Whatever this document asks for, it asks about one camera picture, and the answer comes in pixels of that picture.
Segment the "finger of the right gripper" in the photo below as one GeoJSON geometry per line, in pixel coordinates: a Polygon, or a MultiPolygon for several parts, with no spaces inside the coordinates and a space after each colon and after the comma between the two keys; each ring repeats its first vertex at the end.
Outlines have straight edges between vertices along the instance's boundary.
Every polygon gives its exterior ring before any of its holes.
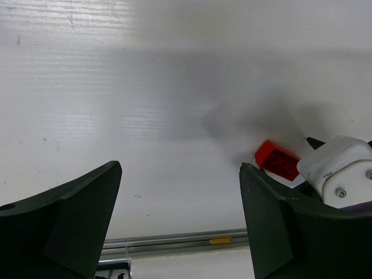
{"type": "Polygon", "coordinates": [[[313,150],[316,150],[325,144],[325,142],[312,138],[312,137],[307,137],[306,141],[313,150]]]}

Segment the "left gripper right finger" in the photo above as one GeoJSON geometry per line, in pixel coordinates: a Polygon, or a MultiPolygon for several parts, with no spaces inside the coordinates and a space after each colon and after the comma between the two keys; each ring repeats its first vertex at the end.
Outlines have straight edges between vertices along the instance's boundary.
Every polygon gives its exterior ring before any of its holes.
{"type": "Polygon", "coordinates": [[[371,217],[332,208],[243,163],[242,204],[256,278],[370,278],[371,217]]]}

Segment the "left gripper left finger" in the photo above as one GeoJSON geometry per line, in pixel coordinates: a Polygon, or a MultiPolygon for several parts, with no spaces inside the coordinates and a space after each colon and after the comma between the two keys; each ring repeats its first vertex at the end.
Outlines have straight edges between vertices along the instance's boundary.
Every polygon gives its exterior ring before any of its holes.
{"type": "Polygon", "coordinates": [[[111,161],[1,206],[1,278],[93,278],[120,181],[111,161]]]}

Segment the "red long lego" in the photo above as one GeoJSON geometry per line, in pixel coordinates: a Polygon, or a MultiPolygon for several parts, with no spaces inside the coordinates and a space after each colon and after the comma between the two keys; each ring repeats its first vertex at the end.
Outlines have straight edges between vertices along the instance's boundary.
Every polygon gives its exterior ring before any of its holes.
{"type": "Polygon", "coordinates": [[[288,181],[294,181],[299,175],[297,164],[301,158],[271,140],[262,143],[254,158],[261,169],[288,181]]]}

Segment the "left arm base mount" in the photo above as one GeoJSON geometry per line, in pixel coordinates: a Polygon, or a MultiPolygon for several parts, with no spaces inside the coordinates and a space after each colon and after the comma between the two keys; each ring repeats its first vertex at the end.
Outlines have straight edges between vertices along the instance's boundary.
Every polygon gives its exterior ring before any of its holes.
{"type": "Polygon", "coordinates": [[[93,279],[132,279],[131,266],[127,262],[99,265],[93,279]]]}

